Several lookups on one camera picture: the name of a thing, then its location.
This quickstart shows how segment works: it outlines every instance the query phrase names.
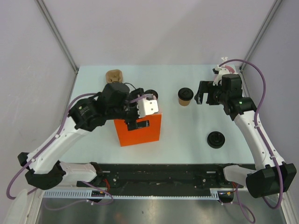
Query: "black mount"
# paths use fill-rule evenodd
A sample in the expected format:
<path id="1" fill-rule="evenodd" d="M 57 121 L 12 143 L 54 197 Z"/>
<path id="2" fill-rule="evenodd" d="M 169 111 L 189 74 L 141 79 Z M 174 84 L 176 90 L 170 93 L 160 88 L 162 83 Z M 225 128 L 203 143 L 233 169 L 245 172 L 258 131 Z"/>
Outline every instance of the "black mount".
<path id="1" fill-rule="evenodd" d="M 253 100 L 242 96 L 242 80 L 237 74 L 222 76 L 221 83 L 213 85 L 213 81 L 201 81 L 199 89 L 194 97 L 197 104 L 202 104 L 204 93 L 207 93 L 206 103 L 209 105 L 223 105 L 224 112 L 232 120 L 238 114 L 246 111 L 256 111 Z M 297 170 L 294 164 L 282 164 L 280 167 L 284 192 L 286 192 L 293 181 Z M 279 178 L 276 167 L 266 166 L 246 178 L 249 193 L 254 197 L 263 197 L 279 193 Z"/>
<path id="2" fill-rule="evenodd" d="M 227 165 L 230 164 L 100 164 L 113 196 L 179 197 L 211 196 L 211 188 L 233 188 L 223 174 Z M 240 166 L 255 168 L 253 164 Z M 94 186 L 104 188 L 106 183 Z"/>
<path id="3" fill-rule="evenodd" d="M 223 75 L 222 82 L 218 85 L 213 85 L 213 81 L 201 81 L 194 97 L 197 104 L 202 104 L 204 93 L 208 93 L 207 104 L 223 105 L 225 114 L 232 120 L 238 114 L 256 111 L 253 100 L 242 96 L 242 81 L 237 74 Z"/>
<path id="4" fill-rule="evenodd" d="M 123 83 L 109 83 L 105 85 L 103 92 L 79 100 L 69 112 L 76 123 L 75 128 L 91 132 L 96 127 L 103 126 L 107 120 L 114 119 L 123 119 L 129 131 L 143 127 L 137 122 L 137 103 L 129 103 L 144 94 L 143 88 L 129 91 Z"/>

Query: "gray wall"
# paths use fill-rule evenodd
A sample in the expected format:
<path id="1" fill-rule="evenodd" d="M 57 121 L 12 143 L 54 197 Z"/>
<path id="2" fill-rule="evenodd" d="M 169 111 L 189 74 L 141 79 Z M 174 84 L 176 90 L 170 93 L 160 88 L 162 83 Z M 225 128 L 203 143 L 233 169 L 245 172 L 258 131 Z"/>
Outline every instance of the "gray wall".
<path id="1" fill-rule="evenodd" d="M 0 223 L 17 155 L 37 148 L 58 127 L 74 73 L 33 0 L 0 2 Z M 27 186 L 24 174 L 12 189 Z"/>
<path id="2" fill-rule="evenodd" d="M 80 65 L 243 58 L 274 0 L 45 0 Z"/>
<path id="3" fill-rule="evenodd" d="M 299 170 L 299 1 L 285 0 L 257 47 L 251 62 L 265 75 L 267 92 L 260 111 L 261 120 L 273 145 L 287 163 Z M 247 66 L 245 80 L 251 97 L 259 102 L 262 81 Z M 298 206 L 299 175 L 291 186 Z"/>

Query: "black plastic lid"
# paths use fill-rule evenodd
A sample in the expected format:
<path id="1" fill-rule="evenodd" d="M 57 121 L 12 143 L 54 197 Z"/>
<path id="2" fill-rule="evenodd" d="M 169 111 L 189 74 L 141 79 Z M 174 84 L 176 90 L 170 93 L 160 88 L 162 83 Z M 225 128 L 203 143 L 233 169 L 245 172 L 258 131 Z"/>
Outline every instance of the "black plastic lid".
<path id="1" fill-rule="evenodd" d="M 178 91 L 178 97 L 184 101 L 191 100 L 193 98 L 193 95 L 193 91 L 189 88 L 182 88 Z"/>
<path id="2" fill-rule="evenodd" d="M 211 132 L 206 141 L 212 148 L 221 148 L 225 143 L 225 137 L 220 132 Z"/>

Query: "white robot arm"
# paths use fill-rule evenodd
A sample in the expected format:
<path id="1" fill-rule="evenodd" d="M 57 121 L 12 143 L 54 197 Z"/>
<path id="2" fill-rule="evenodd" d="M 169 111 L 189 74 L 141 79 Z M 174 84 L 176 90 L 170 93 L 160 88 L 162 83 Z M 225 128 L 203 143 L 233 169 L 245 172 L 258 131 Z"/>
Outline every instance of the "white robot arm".
<path id="1" fill-rule="evenodd" d="M 214 72 L 218 74 L 216 81 L 201 81 L 194 99 L 197 104 L 202 104 L 204 93 L 208 93 L 207 104 L 224 106 L 224 112 L 241 130 L 251 150 L 256 167 L 256 170 L 250 170 L 235 164 L 228 164 L 223 169 L 225 179 L 247 187 L 254 198 L 279 193 L 278 171 L 273 161 L 273 157 L 275 157 L 282 174 L 283 190 L 287 191 L 296 175 L 296 168 L 292 163 L 286 164 L 279 155 L 257 116 L 257 126 L 273 151 L 273 155 L 270 155 L 256 127 L 256 106 L 251 98 L 242 96 L 240 76 L 237 73 L 229 74 L 229 71 L 221 70 L 219 67 L 214 69 Z"/>
<path id="2" fill-rule="evenodd" d="M 141 127 L 138 119 L 158 110 L 155 97 L 144 94 L 143 89 L 129 92 L 123 83 L 107 84 L 103 92 L 79 100 L 69 110 L 63 127 L 59 127 L 39 148 L 29 154 L 19 154 L 20 164 L 29 164 L 25 174 L 27 182 L 46 190 L 58 184 L 76 185 L 78 181 L 95 182 L 97 178 L 101 181 L 103 173 L 97 163 L 74 164 L 59 159 L 76 141 L 109 119 L 123 119 L 128 130 L 135 130 Z"/>

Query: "purple cable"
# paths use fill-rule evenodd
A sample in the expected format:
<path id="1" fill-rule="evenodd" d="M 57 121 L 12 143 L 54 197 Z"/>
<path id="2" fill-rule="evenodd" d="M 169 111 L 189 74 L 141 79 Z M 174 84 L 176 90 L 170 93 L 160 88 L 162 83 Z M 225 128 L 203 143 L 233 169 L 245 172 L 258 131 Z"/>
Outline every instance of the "purple cable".
<path id="1" fill-rule="evenodd" d="M 256 223 L 256 217 L 254 216 L 253 212 L 250 210 L 250 208 L 248 208 L 245 204 L 242 204 L 240 202 L 231 202 L 231 203 L 223 203 L 220 199 L 219 199 L 219 202 L 223 205 L 231 205 L 231 204 L 238 204 L 240 205 L 241 209 L 242 209 L 242 212 L 244 211 L 243 207 L 247 209 L 247 211 L 252 215 L 253 217 L 253 221 L 251 221 L 249 219 L 249 216 L 246 214 L 246 213 L 243 213 L 245 218 L 247 219 L 247 221 L 249 221 L 250 223 L 254 224 Z"/>
<path id="2" fill-rule="evenodd" d="M 73 106 L 73 104 L 80 98 L 82 97 L 87 97 L 87 96 L 94 96 L 96 93 L 86 93 L 86 94 L 82 94 L 80 96 L 77 96 L 76 98 L 74 98 L 71 103 L 69 104 L 69 106 L 67 107 L 66 111 L 64 112 L 64 116 L 63 116 L 63 119 L 61 121 L 61 125 L 57 131 L 56 134 L 60 134 L 63 127 L 64 127 L 64 124 L 65 124 L 65 121 L 66 121 L 66 118 L 67 118 L 67 115 L 69 113 L 69 110 L 70 108 Z M 32 163 L 32 159 L 36 159 L 41 153 L 43 153 L 43 151 L 45 151 L 54 141 L 55 141 L 55 136 L 53 138 L 51 138 L 51 140 L 44 146 L 42 147 L 41 150 L 39 150 L 32 158 L 29 162 L 27 162 L 25 164 L 25 166 L 23 166 L 15 175 L 14 177 L 11 179 L 11 181 L 9 182 L 8 186 L 7 186 L 7 189 L 6 189 L 6 196 L 11 199 L 11 200 L 14 200 L 16 197 L 14 196 L 11 196 L 10 195 L 10 189 L 13 185 L 13 183 L 15 182 L 15 180 L 17 179 L 17 177 Z M 32 189 L 31 191 L 28 192 L 28 195 L 31 194 L 32 192 L 36 191 L 37 188 L 34 188 Z"/>
<path id="3" fill-rule="evenodd" d="M 140 96 L 140 97 L 138 97 L 138 98 L 136 98 L 136 99 L 133 99 L 133 100 L 131 100 L 131 101 L 129 101 L 129 103 L 135 103 L 135 102 L 137 102 L 138 100 L 141 100 L 141 99 L 143 99 L 143 98 L 146 98 L 146 97 L 152 97 L 153 96 L 153 94 L 144 94 L 144 95 L 142 95 L 142 96 Z"/>
<path id="4" fill-rule="evenodd" d="M 71 207 L 71 206 L 73 206 L 73 205 L 75 205 L 75 204 L 81 203 L 81 202 L 90 202 L 91 204 L 107 205 L 107 204 L 111 204 L 111 203 L 114 201 L 113 196 L 112 196 L 110 193 L 108 193 L 107 191 L 102 190 L 101 188 L 97 188 L 97 187 L 95 187 L 95 186 L 93 186 L 93 185 L 91 185 L 91 184 L 89 184 L 89 183 L 87 183 L 87 182 L 85 182 L 85 181 L 82 181 L 82 182 L 83 182 L 84 184 L 86 184 L 87 186 L 89 186 L 89 187 L 92 187 L 92 188 L 94 188 L 94 189 L 96 189 L 96 190 L 99 190 L 99 191 L 104 192 L 106 195 L 108 195 L 109 197 L 111 197 L 111 200 L 110 200 L 109 202 L 100 203 L 100 202 L 93 202 L 93 201 L 90 201 L 90 200 L 88 200 L 88 199 L 83 199 L 83 200 L 78 200 L 78 201 L 75 201 L 75 202 L 73 202 L 73 203 L 71 203 L 71 204 L 68 204 L 68 205 L 66 205 L 66 206 L 63 206 L 63 207 L 61 207 L 61 208 L 56 208 L 56 209 L 49 208 L 49 207 L 46 205 L 46 203 L 43 203 L 44 207 L 45 207 L 47 210 L 50 210 L 50 211 L 60 211 L 60 210 L 69 208 L 69 207 Z"/>
<path id="5" fill-rule="evenodd" d="M 237 204 L 240 205 L 241 211 L 242 211 L 243 215 L 245 216 L 245 218 L 248 220 L 248 222 L 254 224 L 254 223 L 256 223 L 256 218 L 255 218 L 255 216 L 253 215 L 253 212 L 252 212 L 247 206 L 245 206 L 244 204 L 242 204 L 242 203 L 240 202 L 240 197 L 239 197 L 239 191 L 238 191 L 238 189 L 239 189 L 239 185 L 237 185 L 237 187 L 236 187 L 236 194 L 237 194 L 237 200 L 238 200 Z M 253 221 L 251 221 L 251 220 L 249 219 L 249 216 L 246 214 L 246 212 L 244 211 L 244 208 L 243 208 L 243 207 L 245 207 L 245 208 L 251 213 L 251 215 L 252 215 L 252 217 L 253 217 Z"/>
<path id="6" fill-rule="evenodd" d="M 226 64 L 226 63 L 229 63 L 229 62 L 243 62 L 243 63 L 246 63 L 246 64 L 251 65 L 252 67 L 254 67 L 254 68 L 257 70 L 257 72 L 260 74 L 260 76 L 261 76 L 261 78 L 262 78 L 262 80 L 263 80 L 263 94 L 262 94 L 261 101 L 259 102 L 258 107 L 257 107 L 257 109 L 256 109 L 256 112 L 255 112 L 255 114 L 254 114 L 254 123 L 255 123 L 255 125 L 256 125 L 256 129 L 257 129 L 257 131 L 259 132 L 261 138 L 263 139 L 263 141 L 264 141 L 264 143 L 265 143 L 265 145 L 266 145 L 266 147 L 267 147 L 267 149 L 268 149 L 270 155 L 271 155 L 271 156 L 274 156 L 274 153 L 273 153 L 273 151 L 272 151 L 272 149 L 271 149 L 271 147 L 270 147 L 268 141 L 266 140 L 266 138 L 265 138 L 265 136 L 264 136 L 264 134 L 263 134 L 261 128 L 258 126 L 258 123 L 257 123 L 257 115 L 258 115 L 258 113 L 259 113 L 259 111 L 260 111 L 260 109 L 261 109 L 263 100 L 264 100 L 265 95 L 266 95 L 266 80 L 265 80 L 265 77 L 263 76 L 261 70 L 259 70 L 259 68 L 256 67 L 253 63 L 248 62 L 248 61 L 245 61 L 245 60 L 242 60 L 242 59 L 232 59 L 232 60 L 228 60 L 228 61 L 223 62 L 222 64 L 220 64 L 219 67 L 221 67 L 222 65 L 224 65 L 224 64 Z M 282 202 L 283 191 L 284 191 L 284 184 L 283 184 L 283 179 L 282 179 L 281 170 L 280 170 L 280 168 L 279 168 L 279 164 L 278 164 L 278 162 L 277 162 L 277 160 L 276 160 L 275 157 L 273 157 L 272 159 L 273 159 L 273 162 L 274 162 L 275 167 L 276 167 L 276 169 L 277 169 L 278 177 L 279 177 L 279 197 L 278 197 L 278 202 L 277 202 L 277 204 L 276 204 L 275 206 L 272 206 L 272 205 L 270 205 L 270 203 L 267 201 L 267 199 L 266 199 L 265 197 L 263 197 L 263 200 L 266 202 L 266 204 L 267 204 L 270 208 L 272 208 L 272 209 L 279 209 L 279 207 L 280 207 L 280 205 L 281 205 L 281 202 Z"/>

